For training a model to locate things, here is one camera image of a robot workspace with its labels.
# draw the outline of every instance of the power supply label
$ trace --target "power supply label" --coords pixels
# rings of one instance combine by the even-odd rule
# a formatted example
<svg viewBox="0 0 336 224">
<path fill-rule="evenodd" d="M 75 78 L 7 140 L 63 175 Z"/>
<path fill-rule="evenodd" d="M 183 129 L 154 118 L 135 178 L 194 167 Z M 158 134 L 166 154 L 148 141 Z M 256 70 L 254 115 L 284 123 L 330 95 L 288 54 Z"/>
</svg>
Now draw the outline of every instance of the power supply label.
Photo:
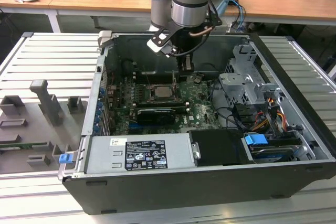
<svg viewBox="0 0 336 224">
<path fill-rule="evenodd" d="M 168 168 L 164 140 L 126 142 L 125 148 L 126 170 Z"/>
</svg>

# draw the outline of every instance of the yellow wire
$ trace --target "yellow wire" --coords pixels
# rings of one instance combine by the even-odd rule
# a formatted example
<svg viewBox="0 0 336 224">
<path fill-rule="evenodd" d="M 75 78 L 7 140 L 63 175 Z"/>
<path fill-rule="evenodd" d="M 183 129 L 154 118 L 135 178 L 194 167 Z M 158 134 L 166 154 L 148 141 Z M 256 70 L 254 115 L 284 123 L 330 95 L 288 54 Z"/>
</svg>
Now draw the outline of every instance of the yellow wire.
<svg viewBox="0 0 336 224">
<path fill-rule="evenodd" d="M 252 131 L 258 130 L 259 128 L 263 127 L 265 124 L 267 124 L 268 121 L 265 119 L 262 123 L 260 123 L 258 126 L 254 127 Z"/>
</svg>

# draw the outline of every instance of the slotted aluminum plate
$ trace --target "slotted aluminum plate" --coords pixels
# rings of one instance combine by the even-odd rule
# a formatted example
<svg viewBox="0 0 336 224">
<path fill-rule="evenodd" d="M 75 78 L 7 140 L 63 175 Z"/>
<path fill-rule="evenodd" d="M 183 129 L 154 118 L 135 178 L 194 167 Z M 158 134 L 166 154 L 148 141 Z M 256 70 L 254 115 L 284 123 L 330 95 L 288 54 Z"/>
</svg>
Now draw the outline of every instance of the slotted aluminum plate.
<svg viewBox="0 0 336 224">
<path fill-rule="evenodd" d="M 296 42 L 288 41 L 285 37 L 261 37 L 261 39 L 336 136 L 335 83 Z M 266 66 L 263 65 L 262 69 L 270 82 L 276 82 Z"/>
<path fill-rule="evenodd" d="M 0 102 L 18 95 L 23 102 L 39 102 L 29 90 L 36 79 L 48 81 L 58 101 L 79 95 L 89 99 L 96 69 L 98 34 L 41 34 L 21 38 L 0 67 Z"/>
</svg>

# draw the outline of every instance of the blue cable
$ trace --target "blue cable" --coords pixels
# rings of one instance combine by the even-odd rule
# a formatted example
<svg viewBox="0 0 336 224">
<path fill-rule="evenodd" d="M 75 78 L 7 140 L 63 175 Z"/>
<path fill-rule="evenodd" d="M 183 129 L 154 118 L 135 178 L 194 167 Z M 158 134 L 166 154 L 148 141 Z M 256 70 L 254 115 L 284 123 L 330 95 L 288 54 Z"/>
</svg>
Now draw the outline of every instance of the blue cable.
<svg viewBox="0 0 336 224">
<path fill-rule="evenodd" d="M 239 11 L 240 11 L 240 23 L 239 23 L 239 26 L 237 28 L 237 31 L 238 31 L 240 29 L 240 27 L 242 26 L 243 20 L 244 20 L 243 9 L 242 9 L 241 5 L 239 5 L 236 1 L 234 1 L 234 0 L 230 0 L 230 1 L 232 1 L 239 8 Z"/>
</svg>

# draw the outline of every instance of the blue tab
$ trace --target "blue tab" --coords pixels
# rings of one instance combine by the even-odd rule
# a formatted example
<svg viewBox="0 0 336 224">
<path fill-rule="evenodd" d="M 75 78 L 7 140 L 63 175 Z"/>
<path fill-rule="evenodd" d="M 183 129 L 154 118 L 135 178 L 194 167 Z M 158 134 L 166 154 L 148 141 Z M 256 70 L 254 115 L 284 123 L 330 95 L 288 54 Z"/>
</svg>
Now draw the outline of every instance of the blue tab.
<svg viewBox="0 0 336 224">
<path fill-rule="evenodd" d="M 267 139 L 263 134 L 248 134 L 245 136 L 245 141 L 247 145 L 268 144 Z"/>
<path fill-rule="evenodd" d="M 73 154 L 64 153 L 59 156 L 58 162 L 60 164 L 72 164 Z"/>
</svg>

